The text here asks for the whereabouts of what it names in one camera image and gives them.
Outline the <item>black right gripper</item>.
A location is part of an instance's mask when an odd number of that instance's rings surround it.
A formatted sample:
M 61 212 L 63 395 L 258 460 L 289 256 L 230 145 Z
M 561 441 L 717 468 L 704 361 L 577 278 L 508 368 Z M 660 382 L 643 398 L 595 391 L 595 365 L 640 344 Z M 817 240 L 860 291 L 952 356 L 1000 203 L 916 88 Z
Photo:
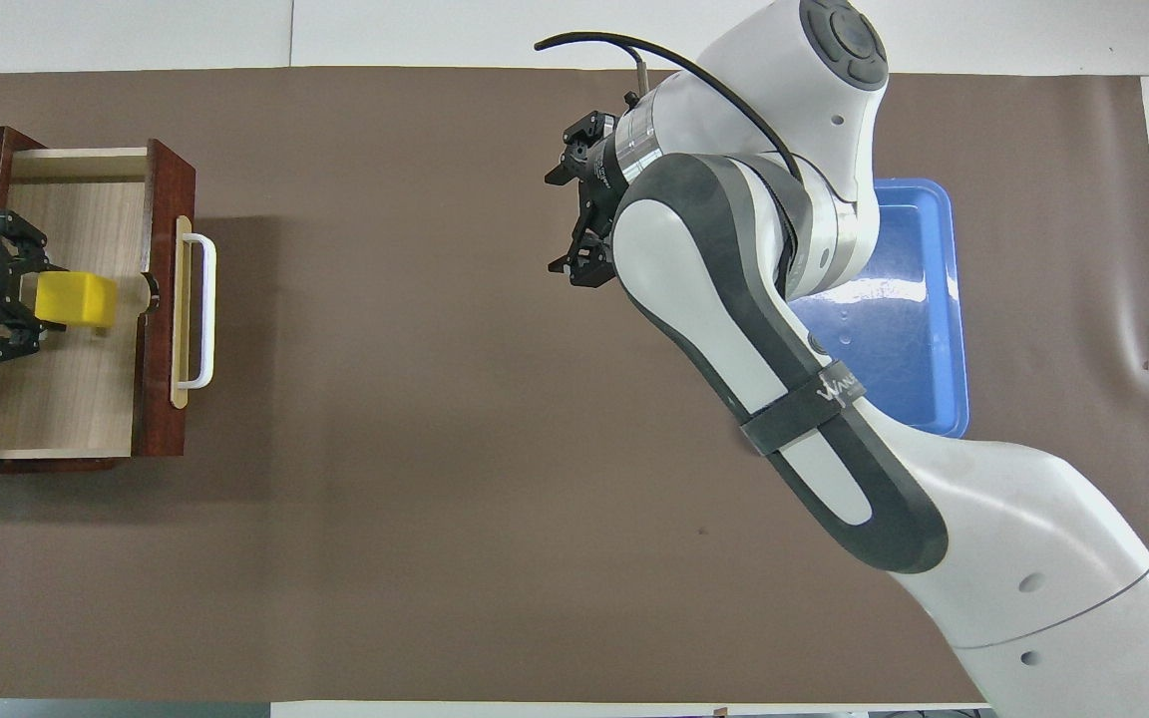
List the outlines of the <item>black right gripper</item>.
M 569 250 L 553 258 L 548 272 L 566 275 L 573 286 L 596 289 L 616 277 L 610 240 L 612 221 L 629 187 L 614 144 L 614 114 L 591 111 L 563 132 L 565 149 L 546 173 L 546 183 L 561 186 L 583 182 L 583 204 Z

